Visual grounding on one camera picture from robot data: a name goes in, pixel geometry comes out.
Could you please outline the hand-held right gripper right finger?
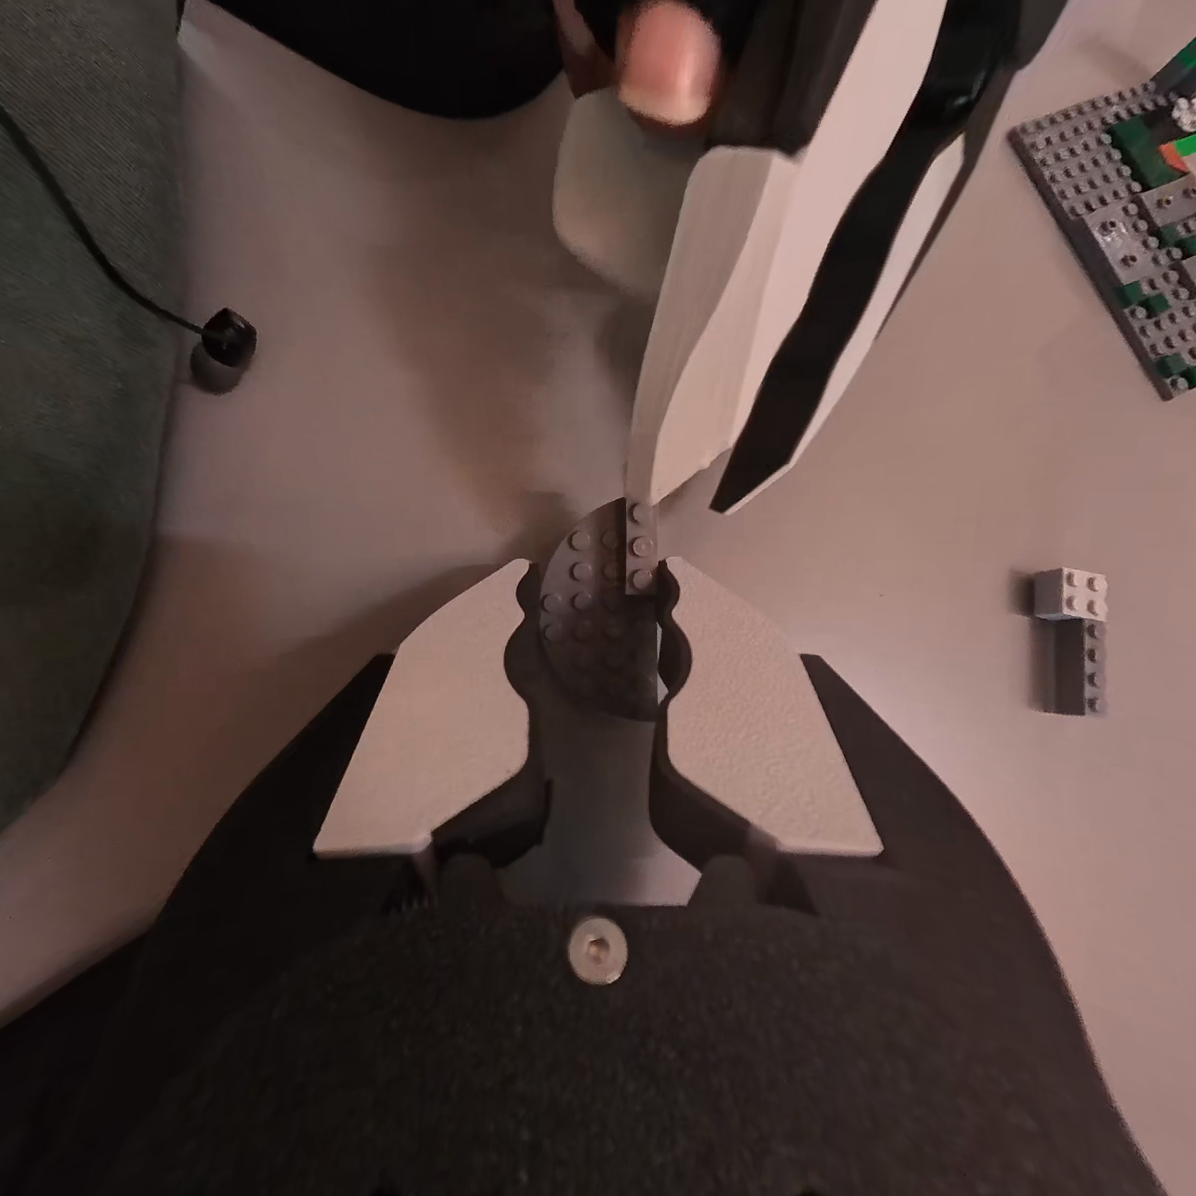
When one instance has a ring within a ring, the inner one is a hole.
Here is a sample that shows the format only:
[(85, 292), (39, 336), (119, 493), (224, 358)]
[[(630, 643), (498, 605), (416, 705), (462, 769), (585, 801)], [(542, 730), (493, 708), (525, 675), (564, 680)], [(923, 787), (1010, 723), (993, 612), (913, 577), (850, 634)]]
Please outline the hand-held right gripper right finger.
[(688, 561), (663, 566), (665, 765), (784, 853), (881, 854), (799, 650)]

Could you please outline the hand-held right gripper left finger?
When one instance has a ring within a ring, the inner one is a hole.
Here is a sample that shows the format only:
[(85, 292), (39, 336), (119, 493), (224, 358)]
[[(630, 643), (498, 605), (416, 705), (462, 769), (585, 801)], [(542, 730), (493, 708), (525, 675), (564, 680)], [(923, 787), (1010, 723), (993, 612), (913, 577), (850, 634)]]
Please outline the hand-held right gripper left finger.
[(396, 648), (315, 836), (320, 860), (494, 869), (541, 845), (551, 808), (537, 710), (539, 570), (516, 559)]

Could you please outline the dark grey half-round lego plate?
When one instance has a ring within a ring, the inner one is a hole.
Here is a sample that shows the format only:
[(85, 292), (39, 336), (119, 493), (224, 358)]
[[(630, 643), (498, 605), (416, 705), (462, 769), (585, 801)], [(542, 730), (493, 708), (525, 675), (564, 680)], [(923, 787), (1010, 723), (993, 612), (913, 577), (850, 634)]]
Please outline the dark grey half-round lego plate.
[(656, 591), (624, 594), (622, 500), (583, 516), (548, 559), (539, 596), (541, 650), (564, 691), (580, 703), (626, 721), (653, 723)]

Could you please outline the small light grey lego plate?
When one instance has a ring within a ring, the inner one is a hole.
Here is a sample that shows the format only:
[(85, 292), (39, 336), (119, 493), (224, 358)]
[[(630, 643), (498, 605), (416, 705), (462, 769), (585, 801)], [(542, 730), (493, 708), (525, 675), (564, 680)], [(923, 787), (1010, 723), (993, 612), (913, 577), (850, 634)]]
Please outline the small light grey lego plate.
[(622, 500), (622, 577), (626, 596), (651, 596), (658, 570), (658, 511), (646, 500)]

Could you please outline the person's left hand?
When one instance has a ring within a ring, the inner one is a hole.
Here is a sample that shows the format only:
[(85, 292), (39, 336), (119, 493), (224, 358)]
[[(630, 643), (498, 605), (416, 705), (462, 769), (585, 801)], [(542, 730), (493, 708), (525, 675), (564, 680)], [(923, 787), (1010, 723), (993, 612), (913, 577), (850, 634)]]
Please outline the person's left hand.
[(619, 18), (614, 91), (644, 126), (692, 128), (720, 82), (720, 39), (687, 2), (635, 2)]

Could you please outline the grey lego baseplate build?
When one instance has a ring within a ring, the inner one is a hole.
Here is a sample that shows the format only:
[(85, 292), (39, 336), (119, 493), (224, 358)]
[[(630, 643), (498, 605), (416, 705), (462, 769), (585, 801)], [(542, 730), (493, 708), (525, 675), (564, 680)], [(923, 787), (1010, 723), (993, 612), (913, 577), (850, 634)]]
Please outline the grey lego baseplate build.
[(1009, 144), (1160, 399), (1194, 393), (1194, 43)]

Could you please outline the light grey lego brick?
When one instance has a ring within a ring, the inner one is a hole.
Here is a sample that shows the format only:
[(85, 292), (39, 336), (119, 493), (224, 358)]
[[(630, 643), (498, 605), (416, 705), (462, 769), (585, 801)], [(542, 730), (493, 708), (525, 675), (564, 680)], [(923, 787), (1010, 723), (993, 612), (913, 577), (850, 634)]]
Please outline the light grey lego brick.
[(1108, 618), (1105, 575), (1057, 566), (1032, 577), (1032, 616), (1041, 621), (1098, 621)]

